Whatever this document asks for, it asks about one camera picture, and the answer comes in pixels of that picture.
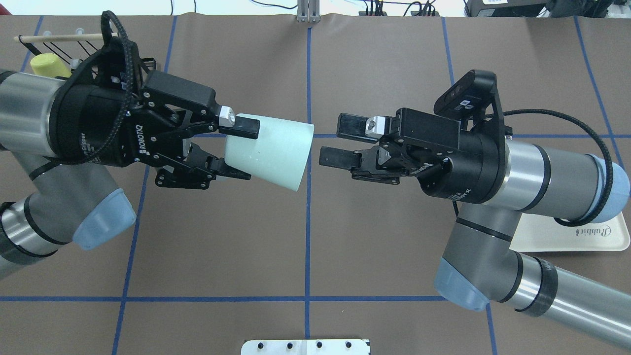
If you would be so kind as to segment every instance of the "white cup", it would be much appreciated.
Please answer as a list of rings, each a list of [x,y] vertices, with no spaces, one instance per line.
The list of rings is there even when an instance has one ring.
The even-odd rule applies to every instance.
[[[314,125],[239,114],[261,122],[258,139],[227,136],[226,164],[289,190],[298,191],[309,158]]]

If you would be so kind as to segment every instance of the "light blue cap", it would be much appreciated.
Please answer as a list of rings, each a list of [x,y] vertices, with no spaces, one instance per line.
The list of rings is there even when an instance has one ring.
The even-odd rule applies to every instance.
[[[604,182],[605,182],[605,176],[606,176],[606,167],[605,167],[604,160],[592,154],[589,154],[589,156],[594,158],[596,166],[598,167],[598,188],[596,190],[596,197],[594,201],[592,202],[592,205],[589,207],[587,214],[585,215],[590,214],[594,210],[594,208],[596,208],[596,205],[598,204],[598,200],[600,199],[600,196],[603,194]],[[629,178],[627,176],[627,173],[624,171],[624,169],[620,167],[620,165],[616,163],[612,163],[612,165],[613,165],[613,186],[611,187],[611,193],[609,194],[609,199],[607,200],[607,203],[604,205],[603,210],[591,223],[602,223],[616,217],[620,213],[620,211],[622,211],[622,209],[625,208],[625,205],[628,202]]]
[[[444,258],[440,258],[434,288],[441,296],[468,310],[483,311],[489,303],[488,298]]]
[[[90,250],[116,237],[136,221],[136,213],[122,189],[114,190],[88,214],[73,241]]]

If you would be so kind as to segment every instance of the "white label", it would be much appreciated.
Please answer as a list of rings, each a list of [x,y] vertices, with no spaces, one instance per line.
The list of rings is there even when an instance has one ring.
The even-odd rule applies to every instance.
[[[478,13],[478,17],[491,17],[493,16],[494,12],[495,12],[495,9],[480,10],[480,12]]]

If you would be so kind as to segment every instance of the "table surface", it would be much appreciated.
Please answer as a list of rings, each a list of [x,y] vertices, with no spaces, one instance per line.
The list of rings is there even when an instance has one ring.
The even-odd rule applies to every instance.
[[[631,21],[585,18],[360,18],[326,15],[122,16],[143,57],[217,91],[236,112],[315,124],[297,193],[260,179],[208,191],[157,188],[139,164],[110,169],[136,227],[93,250],[76,245],[0,282],[2,354],[238,354],[249,339],[370,339],[373,354],[623,354],[493,303],[443,300],[433,277],[451,203],[412,179],[383,186],[317,164],[340,112],[431,111],[470,69],[496,72],[505,110],[547,108],[590,124],[631,165]],[[29,71],[14,35],[98,31],[96,16],[4,16],[0,68]],[[72,56],[82,50],[63,44]],[[516,138],[575,152],[597,146],[553,117],[511,116]],[[224,139],[195,138],[221,156]],[[2,201],[34,192],[0,155]],[[624,214],[629,218],[629,208]],[[545,253],[559,267],[631,292],[631,252]]]

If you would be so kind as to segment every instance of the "braided black cable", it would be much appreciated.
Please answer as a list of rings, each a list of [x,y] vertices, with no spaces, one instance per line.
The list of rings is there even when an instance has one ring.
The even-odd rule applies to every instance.
[[[118,17],[116,17],[116,15],[111,11],[103,11],[103,14],[101,15],[101,33],[103,35],[104,45],[107,46],[110,40],[112,40],[112,28],[110,27],[110,21],[114,24],[114,26],[116,26],[118,36],[122,42],[123,56],[125,58],[125,76],[127,79],[127,87],[125,88],[125,97],[121,108],[119,109],[119,112],[114,119],[114,123],[112,124],[112,129],[110,130],[110,133],[107,135],[105,142],[103,143],[103,145],[101,145],[101,147],[97,148],[92,153],[89,153],[88,155],[80,159],[50,159],[51,161],[59,162],[65,165],[79,165],[96,159],[105,149],[109,148],[112,145],[114,139],[116,138],[116,134],[118,134],[118,131],[122,126],[123,120],[125,120],[125,117],[129,112],[129,106],[131,105],[131,101],[134,98],[133,90],[135,80],[134,63],[131,56],[131,44],[129,43],[127,32],[125,31],[125,28],[122,26],[121,21],[118,19]]]
[[[607,203],[607,200],[609,199],[609,194],[611,193],[611,188],[613,186],[613,163],[611,162],[611,154],[609,153],[609,149],[604,144],[603,139],[600,138],[600,136],[586,123],[583,123],[579,119],[576,119],[570,115],[567,115],[561,112],[552,111],[552,110],[544,110],[544,109],[523,109],[523,110],[507,111],[504,113],[504,116],[510,116],[514,114],[546,114],[550,116],[559,117],[560,119],[564,119],[566,121],[576,124],[578,127],[581,127],[587,134],[589,134],[589,136],[596,142],[596,144],[598,144],[598,148],[600,148],[600,151],[603,153],[603,158],[604,158],[605,184],[604,184],[603,194],[600,196],[600,199],[598,200],[596,207],[591,213],[589,213],[584,218],[581,218],[580,220],[566,221],[560,218],[554,218],[554,220],[557,223],[565,227],[579,227],[579,226],[584,226],[590,223],[603,210],[605,204]]]

